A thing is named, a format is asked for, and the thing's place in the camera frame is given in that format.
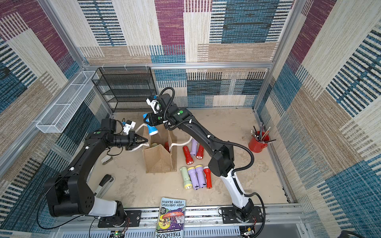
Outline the blue flashlight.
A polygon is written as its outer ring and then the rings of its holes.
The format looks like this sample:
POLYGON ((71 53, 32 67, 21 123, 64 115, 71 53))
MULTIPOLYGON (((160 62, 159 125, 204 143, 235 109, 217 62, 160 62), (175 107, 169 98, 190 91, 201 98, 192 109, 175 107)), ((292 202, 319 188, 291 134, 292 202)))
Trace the blue flashlight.
POLYGON ((148 114, 143 114, 143 121, 147 125, 148 133, 150 136, 154 136, 154 135, 158 134, 157 128, 149 125, 148 114))

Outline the brown jute tote bag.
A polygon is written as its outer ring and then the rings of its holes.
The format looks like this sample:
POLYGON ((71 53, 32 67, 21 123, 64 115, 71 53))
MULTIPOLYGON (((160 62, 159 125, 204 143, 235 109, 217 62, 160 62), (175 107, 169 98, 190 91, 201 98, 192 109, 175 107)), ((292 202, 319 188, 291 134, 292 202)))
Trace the brown jute tote bag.
POLYGON ((146 124, 134 129, 136 134, 148 139, 147 143, 137 147, 137 150, 142 150, 146 172, 153 174, 175 172, 177 171, 177 151, 175 148, 188 145, 192 138, 190 137, 187 141, 178 143, 173 133, 165 129, 163 125, 156 128, 158 134, 154 136, 149 135, 146 124), (165 142, 169 143, 170 153, 164 147, 165 142), (151 148, 150 146, 153 143, 158 145, 151 148))

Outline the purple flashlight row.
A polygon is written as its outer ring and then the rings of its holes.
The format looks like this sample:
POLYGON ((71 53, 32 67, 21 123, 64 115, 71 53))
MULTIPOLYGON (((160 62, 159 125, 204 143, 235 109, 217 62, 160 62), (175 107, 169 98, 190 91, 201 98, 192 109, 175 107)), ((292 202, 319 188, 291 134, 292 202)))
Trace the purple flashlight row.
POLYGON ((196 156, 197 148, 198 148, 198 142, 193 138, 191 140, 191 152, 190 152, 192 156, 196 156))

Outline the red flashlight row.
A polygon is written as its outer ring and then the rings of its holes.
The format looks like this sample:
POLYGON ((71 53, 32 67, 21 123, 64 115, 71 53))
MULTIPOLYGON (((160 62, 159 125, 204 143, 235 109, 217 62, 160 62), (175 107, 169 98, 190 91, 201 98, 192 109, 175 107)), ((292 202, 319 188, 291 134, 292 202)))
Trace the red flashlight row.
POLYGON ((203 168, 203 172, 205 174, 207 189, 212 189, 211 170, 210 170, 210 168, 208 166, 205 166, 203 168))

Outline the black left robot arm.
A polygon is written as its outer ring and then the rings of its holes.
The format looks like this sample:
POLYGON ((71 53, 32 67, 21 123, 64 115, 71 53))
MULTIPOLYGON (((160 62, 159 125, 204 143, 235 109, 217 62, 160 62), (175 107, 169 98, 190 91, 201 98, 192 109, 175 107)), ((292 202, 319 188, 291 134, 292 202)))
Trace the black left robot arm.
POLYGON ((84 146, 71 163, 56 177, 45 182, 45 198, 51 216, 100 217, 116 227, 125 223, 127 216, 122 203, 97 198, 87 184, 93 166, 106 149, 118 147, 133 150, 148 141, 135 131, 129 131, 126 135, 116 134, 117 123, 114 119, 103 119, 101 127, 86 137, 84 146))

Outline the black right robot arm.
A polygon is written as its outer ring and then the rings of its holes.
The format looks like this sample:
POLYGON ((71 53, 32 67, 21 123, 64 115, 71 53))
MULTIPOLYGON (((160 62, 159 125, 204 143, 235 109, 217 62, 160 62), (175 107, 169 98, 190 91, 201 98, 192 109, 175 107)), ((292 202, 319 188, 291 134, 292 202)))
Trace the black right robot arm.
POLYGON ((232 199, 232 205, 239 221, 247 222, 254 209, 251 194, 246 194, 237 176, 237 172, 249 169, 255 161, 252 151, 240 144, 223 141, 210 133, 202 126, 195 116, 185 107, 179 108, 173 103, 169 94, 152 95, 146 100, 153 112, 144 117, 144 121, 151 127, 165 125, 172 131, 180 129, 195 139, 211 157, 208 167, 210 171, 220 177, 232 199), (250 162, 248 165, 235 168, 234 147, 248 152, 250 162))

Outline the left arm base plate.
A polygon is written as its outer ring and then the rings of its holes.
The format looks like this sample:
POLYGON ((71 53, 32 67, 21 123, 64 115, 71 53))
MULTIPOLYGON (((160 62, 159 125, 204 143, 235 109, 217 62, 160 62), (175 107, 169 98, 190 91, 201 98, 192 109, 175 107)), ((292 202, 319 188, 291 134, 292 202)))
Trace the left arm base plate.
POLYGON ((128 210, 124 215, 101 217, 97 225, 98 228, 127 228, 138 227, 140 225, 141 210, 128 210))

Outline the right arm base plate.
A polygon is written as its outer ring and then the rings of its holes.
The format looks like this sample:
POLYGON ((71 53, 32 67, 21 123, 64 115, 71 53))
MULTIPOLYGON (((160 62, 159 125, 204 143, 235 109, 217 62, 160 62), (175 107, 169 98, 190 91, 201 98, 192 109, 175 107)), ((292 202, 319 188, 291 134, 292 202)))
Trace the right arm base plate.
POLYGON ((259 206, 254 206, 250 212, 236 207, 220 207, 218 209, 218 214, 222 217, 224 224, 234 224, 234 223, 262 223, 263 212, 259 206))

